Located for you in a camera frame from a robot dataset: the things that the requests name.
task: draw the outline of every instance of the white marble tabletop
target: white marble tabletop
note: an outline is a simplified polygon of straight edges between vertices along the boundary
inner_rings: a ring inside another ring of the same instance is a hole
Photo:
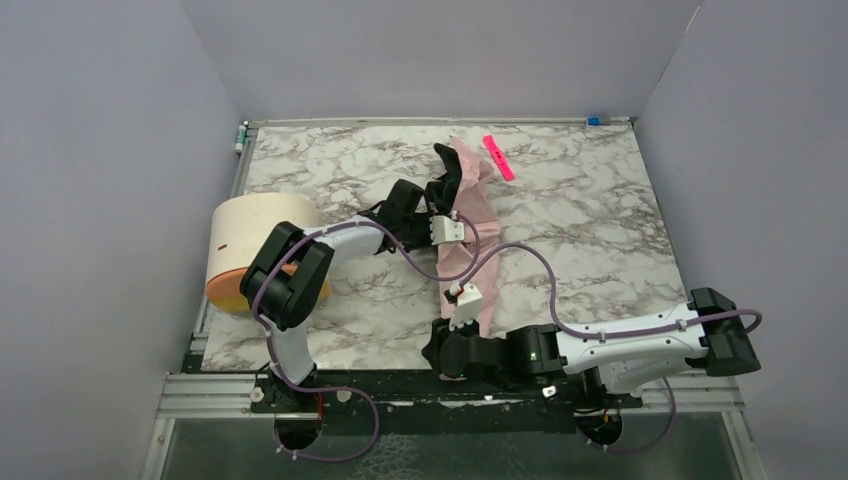
[[[245,194],[299,193],[326,223],[386,197],[403,178],[422,187],[442,173],[434,143],[461,138],[481,158],[492,134],[516,179],[486,187],[501,242],[539,250],[557,275],[559,317],[591,323],[647,314],[685,299],[680,274],[629,125],[267,127],[260,129]],[[435,251],[415,257],[435,272]],[[307,320],[319,368],[429,368],[420,354],[439,316],[438,286],[384,253],[332,271],[333,294]],[[523,251],[501,255],[494,335],[551,321],[548,277]],[[202,369],[253,370],[268,361],[249,316],[207,312]]]

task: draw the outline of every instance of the white wall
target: white wall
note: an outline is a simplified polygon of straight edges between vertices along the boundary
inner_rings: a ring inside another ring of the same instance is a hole
[[[0,6],[0,478],[135,478],[239,120],[177,0]]]
[[[239,111],[638,115],[700,0],[182,0]]]
[[[771,479],[842,478],[848,3],[707,0],[637,125],[685,283],[758,307]]]

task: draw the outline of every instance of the pink towel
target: pink towel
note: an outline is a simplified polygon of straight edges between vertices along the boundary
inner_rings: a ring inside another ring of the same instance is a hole
[[[458,138],[451,138],[451,146],[459,155],[459,163],[462,166],[462,180],[459,183],[453,209],[468,217],[477,227],[480,233],[479,259],[482,259],[498,246],[498,236],[501,232],[501,224],[483,190],[494,173],[494,168],[489,162],[481,160]],[[462,273],[473,258],[474,248],[474,233],[468,227],[465,227],[464,243],[439,245],[439,261],[436,264],[439,276]],[[498,263],[498,256],[495,255],[471,279],[471,282],[483,294],[483,308],[477,318],[477,323],[480,324],[480,336],[483,337],[489,335],[489,327],[495,316],[495,304],[498,300],[498,288],[495,285],[498,277]],[[450,287],[449,282],[441,282],[439,291],[443,292],[448,287]],[[439,297],[442,301],[442,318],[450,318],[453,315],[454,306],[448,303],[444,295]]]

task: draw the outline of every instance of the cream cylinder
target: cream cylinder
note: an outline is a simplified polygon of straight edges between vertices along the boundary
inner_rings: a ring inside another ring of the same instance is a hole
[[[225,312],[247,310],[238,291],[241,278],[274,226],[285,221],[300,228],[323,225],[312,202],[287,193],[243,195],[215,209],[206,264],[206,296],[213,305]]]

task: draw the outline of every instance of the pink tag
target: pink tag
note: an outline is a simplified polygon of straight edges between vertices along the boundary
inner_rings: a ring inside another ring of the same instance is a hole
[[[515,174],[513,174],[512,169],[509,168],[506,156],[503,154],[501,149],[498,148],[497,144],[495,144],[495,139],[492,138],[491,135],[486,135],[483,137],[483,145],[485,145],[486,149],[489,150],[489,153],[492,155],[492,159],[495,161],[495,165],[498,166],[498,170],[500,170],[501,175],[504,176],[504,180],[507,182],[515,180]]]

